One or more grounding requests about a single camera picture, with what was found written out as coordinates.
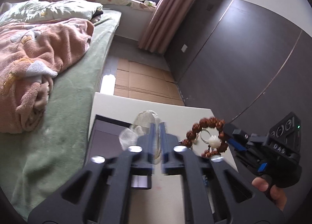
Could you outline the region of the right hand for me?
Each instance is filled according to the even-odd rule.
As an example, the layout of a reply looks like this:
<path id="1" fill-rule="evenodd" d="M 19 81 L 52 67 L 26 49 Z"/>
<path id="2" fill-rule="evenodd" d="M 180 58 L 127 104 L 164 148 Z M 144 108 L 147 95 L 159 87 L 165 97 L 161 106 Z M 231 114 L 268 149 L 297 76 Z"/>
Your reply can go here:
<path id="1" fill-rule="evenodd" d="M 270 186 L 264 178 L 260 177 L 256 177 L 252 181 L 252 185 L 261 192 L 269 192 L 271 201 L 275 204 L 275 206 L 281 211 L 284 210 L 287 203 L 287 197 L 283 189 L 278 188 L 275 185 Z"/>

